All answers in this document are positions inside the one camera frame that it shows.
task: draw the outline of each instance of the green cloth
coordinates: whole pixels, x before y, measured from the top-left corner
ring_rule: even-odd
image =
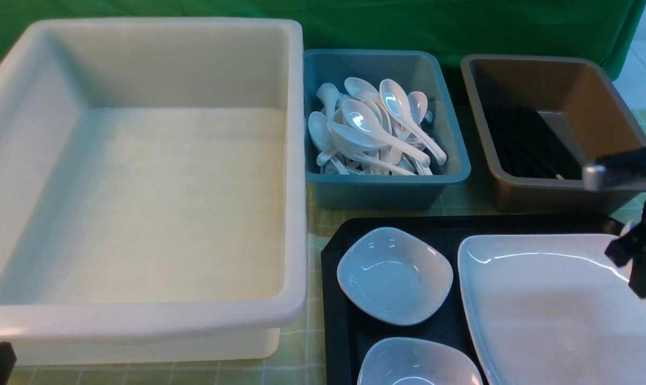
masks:
[[[619,75],[646,0],[0,0],[0,57],[35,21],[223,16],[298,20],[306,48],[418,49],[448,73],[470,53],[578,56]]]

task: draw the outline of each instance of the table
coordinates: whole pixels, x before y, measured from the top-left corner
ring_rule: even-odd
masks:
[[[472,163],[467,182],[447,188],[425,212],[324,210],[309,191],[309,290],[306,310],[296,324],[282,329],[276,353],[265,360],[199,361],[198,363],[47,366],[16,368],[10,385],[325,385],[325,332],[320,277],[320,251],[338,226],[348,219],[380,216],[488,215],[494,208],[491,178],[468,111],[459,110],[459,123]],[[646,133],[646,110],[633,111]],[[614,217],[638,220],[646,195],[622,207]]]

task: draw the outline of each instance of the large white tub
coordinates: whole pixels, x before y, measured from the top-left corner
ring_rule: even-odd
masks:
[[[262,19],[34,24],[0,66],[18,365],[261,358],[306,291],[303,42]]]

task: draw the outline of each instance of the white square plate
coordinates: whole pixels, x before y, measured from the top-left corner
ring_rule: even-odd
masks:
[[[646,300],[606,234],[472,236],[463,307],[491,385],[646,385]]]

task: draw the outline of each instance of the white ceramic dish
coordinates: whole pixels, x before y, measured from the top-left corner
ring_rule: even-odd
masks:
[[[453,282],[449,261],[429,244],[380,227],[350,247],[337,281],[367,314],[392,325],[419,324],[443,304]]]
[[[604,255],[614,236],[472,236],[463,306],[491,385],[646,384],[646,300]]]
[[[362,363],[357,385],[482,385],[477,366],[445,344],[417,338],[378,341]]]

